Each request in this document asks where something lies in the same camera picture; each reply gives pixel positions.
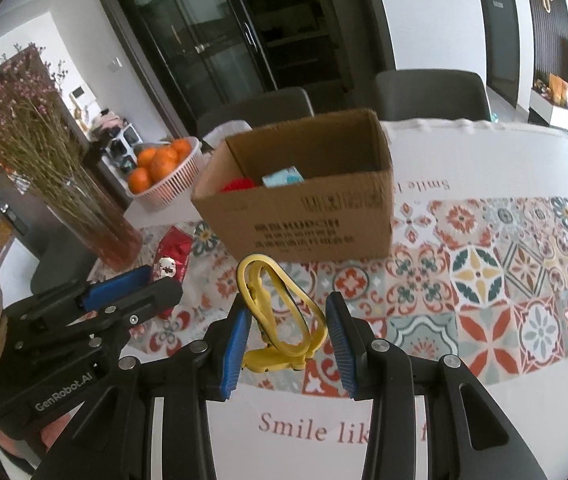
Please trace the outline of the red hawthorn snack packet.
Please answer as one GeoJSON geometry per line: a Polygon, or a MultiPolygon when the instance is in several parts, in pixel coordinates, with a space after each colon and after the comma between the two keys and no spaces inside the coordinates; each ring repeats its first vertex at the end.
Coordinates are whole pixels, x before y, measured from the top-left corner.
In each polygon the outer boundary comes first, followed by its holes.
{"type": "Polygon", "coordinates": [[[165,233],[159,242],[153,262],[153,281],[172,278],[182,284],[187,272],[188,259],[194,239],[177,229],[176,226],[165,233]]]}

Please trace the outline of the yellow plastic clip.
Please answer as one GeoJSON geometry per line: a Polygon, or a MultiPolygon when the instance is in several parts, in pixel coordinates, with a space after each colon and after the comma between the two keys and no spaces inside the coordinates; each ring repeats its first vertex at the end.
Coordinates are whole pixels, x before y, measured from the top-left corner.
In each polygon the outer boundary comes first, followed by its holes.
{"type": "Polygon", "coordinates": [[[321,308],[267,255],[252,254],[239,261],[236,284],[264,344],[245,353],[243,367],[254,373],[304,370],[327,338],[321,308]],[[295,342],[279,334],[278,320],[285,314],[296,325],[299,337],[295,342]]]}

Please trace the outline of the red strawberry plush toy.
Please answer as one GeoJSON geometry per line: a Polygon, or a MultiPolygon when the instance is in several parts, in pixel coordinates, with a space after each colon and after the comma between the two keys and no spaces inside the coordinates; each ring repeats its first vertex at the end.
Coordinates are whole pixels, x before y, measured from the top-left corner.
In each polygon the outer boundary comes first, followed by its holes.
{"type": "Polygon", "coordinates": [[[257,185],[250,178],[237,178],[233,179],[231,182],[224,184],[220,189],[220,193],[229,193],[236,191],[248,191],[252,188],[256,188],[257,185]]]}

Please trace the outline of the light blue tissue pack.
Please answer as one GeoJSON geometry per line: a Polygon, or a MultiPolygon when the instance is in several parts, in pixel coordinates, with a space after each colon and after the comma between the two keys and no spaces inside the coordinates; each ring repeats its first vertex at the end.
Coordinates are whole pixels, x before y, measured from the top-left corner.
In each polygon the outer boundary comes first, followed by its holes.
{"type": "Polygon", "coordinates": [[[263,185],[266,188],[278,188],[279,186],[302,183],[304,180],[295,166],[275,171],[273,174],[268,174],[262,178],[263,185]]]}

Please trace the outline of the white plastic fruit basket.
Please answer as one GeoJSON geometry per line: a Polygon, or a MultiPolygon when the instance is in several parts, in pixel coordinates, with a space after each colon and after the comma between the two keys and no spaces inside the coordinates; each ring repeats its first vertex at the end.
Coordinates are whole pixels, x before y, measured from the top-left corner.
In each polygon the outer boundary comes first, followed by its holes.
{"type": "MultiPolygon", "coordinates": [[[[165,208],[174,198],[191,188],[205,166],[205,159],[201,153],[201,142],[195,136],[188,136],[185,139],[192,145],[191,154],[181,160],[180,166],[172,174],[158,183],[154,182],[154,185],[144,193],[134,195],[127,187],[126,195],[138,200],[148,211],[156,211],[165,208]]],[[[171,143],[153,145],[152,148],[171,146],[171,143]]]]}

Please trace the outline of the orange fruit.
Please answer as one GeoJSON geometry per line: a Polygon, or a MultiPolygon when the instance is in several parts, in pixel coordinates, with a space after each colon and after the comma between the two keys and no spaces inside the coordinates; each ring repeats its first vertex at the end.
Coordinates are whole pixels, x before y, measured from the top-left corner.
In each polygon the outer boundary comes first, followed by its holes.
{"type": "Polygon", "coordinates": [[[128,190],[134,195],[146,192],[153,185],[154,180],[145,167],[135,168],[127,178],[128,190]]]}
{"type": "Polygon", "coordinates": [[[151,159],[149,165],[149,174],[155,183],[168,177],[172,172],[180,166],[181,159],[179,153],[173,150],[171,146],[158,148],[151,159]]]}
{"type": "Polygon", "coordinates": [[[184,160],[192,151],[192,145],[185,138],[174,140],[171,143],[171,148],[180,160],[184,160]]]}
{"type": "Polygon", "coordinates": [[[148,169],[153,162],[156,154],[157,148],[144,148],[136,155],[137,167],[148,169]]]}

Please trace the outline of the orange fruit centre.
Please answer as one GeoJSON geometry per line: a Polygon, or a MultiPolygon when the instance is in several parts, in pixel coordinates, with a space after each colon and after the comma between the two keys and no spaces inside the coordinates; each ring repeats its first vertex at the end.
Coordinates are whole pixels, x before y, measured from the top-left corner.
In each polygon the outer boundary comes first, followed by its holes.
{"type": "Polygon", "coordinates": [[[168,177],[172,172],[180,166],[181,159],[179,153],[173,150],[171,146],[158,148],[151,159],[149,165],[149,174],[155,183],[168,177]]]}

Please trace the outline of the orange fruit upper left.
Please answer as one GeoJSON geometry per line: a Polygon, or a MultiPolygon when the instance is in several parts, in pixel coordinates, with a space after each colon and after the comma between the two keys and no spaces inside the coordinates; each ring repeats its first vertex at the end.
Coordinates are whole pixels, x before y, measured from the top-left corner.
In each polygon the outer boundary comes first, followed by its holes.
{"type": "Polygon", "coordinates": [[[148,169],[153,162],[156,154],[157,148],[144,148],[136,155],[137,167],[148,169]]]}

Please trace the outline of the orange fruit top back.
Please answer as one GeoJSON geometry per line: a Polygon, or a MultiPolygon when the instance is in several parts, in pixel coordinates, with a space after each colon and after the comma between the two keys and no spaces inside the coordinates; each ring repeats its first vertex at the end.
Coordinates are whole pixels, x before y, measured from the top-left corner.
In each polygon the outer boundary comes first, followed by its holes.
{"type": "Polygon", "coordinates": [[[192,151],[192,145],[185,138],[174,140],[171,143],[171,148],[180,160],[184,160],[192,151]]]}

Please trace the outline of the brown cardboard box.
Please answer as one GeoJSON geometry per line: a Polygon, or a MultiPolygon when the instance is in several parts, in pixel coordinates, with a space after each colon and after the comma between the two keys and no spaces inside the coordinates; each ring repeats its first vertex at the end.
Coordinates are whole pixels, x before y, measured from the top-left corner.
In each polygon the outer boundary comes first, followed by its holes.
{"type": "Polygon", "coordinates": [[[192,203],[236,260],[254,252],[278,262],[384,258],[393,214],[387,136],[366,108],[234,134],[214,150],[192,203]],[[263,185],[291,166],[302,183],[263,185]],[[237,178],[257,187],[219,192],[237,178]]]}

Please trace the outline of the patterned tile tablecloth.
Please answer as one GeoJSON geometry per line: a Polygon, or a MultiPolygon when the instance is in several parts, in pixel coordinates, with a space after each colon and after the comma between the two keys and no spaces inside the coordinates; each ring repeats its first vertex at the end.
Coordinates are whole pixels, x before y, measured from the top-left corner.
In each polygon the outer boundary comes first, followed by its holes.
{"type": "MultiPolygon", "coordinates": [[[[568,134],[526,125],[387,124],[395,166],[389,256],[284,263],[324,307],[341,292],[376,337],[423,359],[455,354],[549,479],[568,479],[568,134]]],[[[124,354],[164,359],[237,292],[236,261],[182,198],[131,207],[152,263],[170,224],[194,235],[184,297],[124,354]]],[[[371,402],[348,399],[327,340],[301,372],[255,374],[209,404],[218,479],[361,479],[371,402]]]]}

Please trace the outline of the glass vase dried flowers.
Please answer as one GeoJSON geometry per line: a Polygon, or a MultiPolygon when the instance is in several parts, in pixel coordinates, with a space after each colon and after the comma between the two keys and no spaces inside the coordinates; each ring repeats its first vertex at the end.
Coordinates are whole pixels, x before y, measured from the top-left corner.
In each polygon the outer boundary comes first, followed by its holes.
{"type": "Polygon", "coordinates": [[[23,182],[116,272],[135,262],[142,235],[83,164],[85,141],[61,97],[67,70],[36,44],[0,63],[0,172],[23,182]]]}

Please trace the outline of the dark grey chair left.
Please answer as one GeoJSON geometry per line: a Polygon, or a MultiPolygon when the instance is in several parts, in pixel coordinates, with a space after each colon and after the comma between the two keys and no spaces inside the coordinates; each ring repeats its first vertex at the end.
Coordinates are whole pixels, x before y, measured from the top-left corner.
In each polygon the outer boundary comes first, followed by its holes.
{"type": "Polygon", "coordinates": [[[259,128],[313,116],[314,110],[305,89],[286,88],[209,110],[197,119],[197,136],[203,138],[215,127],[233,120],[243,120],[251,128],[259,128]]]}

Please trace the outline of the dark grey chair right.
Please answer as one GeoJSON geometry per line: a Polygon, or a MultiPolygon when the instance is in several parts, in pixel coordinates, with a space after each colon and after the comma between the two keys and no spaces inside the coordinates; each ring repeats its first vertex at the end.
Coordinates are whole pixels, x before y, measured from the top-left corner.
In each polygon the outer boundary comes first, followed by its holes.
{"type": "Polygon", "coordinates": [[[482,78],[467,70],[385,70],[374,79],[380,119],[467,119],[490,122],[482,78]]]}

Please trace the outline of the black glass cabinet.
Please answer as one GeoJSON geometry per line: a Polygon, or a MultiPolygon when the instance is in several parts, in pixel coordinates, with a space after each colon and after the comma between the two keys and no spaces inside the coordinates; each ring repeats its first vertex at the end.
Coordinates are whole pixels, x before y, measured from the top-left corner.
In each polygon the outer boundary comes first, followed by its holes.
{"type": "Polygon", "coordinates": [[[300,88],[319,113],[370,106],[395,67],[381,0],[99,0],[159,116],[196,134],[220,107],[300,88]]]}

